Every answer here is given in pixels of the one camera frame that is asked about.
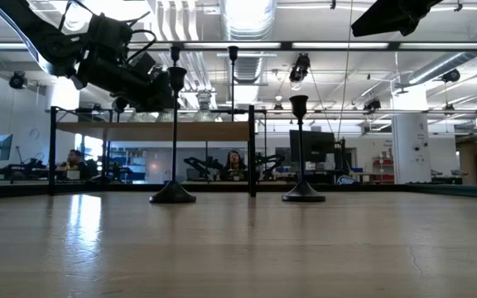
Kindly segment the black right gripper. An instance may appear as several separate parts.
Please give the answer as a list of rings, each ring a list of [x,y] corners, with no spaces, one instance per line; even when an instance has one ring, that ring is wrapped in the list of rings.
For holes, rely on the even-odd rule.
[[[378,0],[351,25],[354,37],[399,32],[412,34],[422,18],[442,0]]]

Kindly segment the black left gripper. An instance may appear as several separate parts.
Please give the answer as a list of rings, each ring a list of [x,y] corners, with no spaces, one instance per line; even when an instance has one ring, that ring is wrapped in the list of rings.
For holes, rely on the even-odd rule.
[[[119,65],[97,54],[82,60],[76,72],[81,88],[88,84],[107,91],[113,97],[112,109],[123,112],[127,107],[138,112],[154,113],[173,109],[175,100],[166,71],[144,74],[131,65]]]

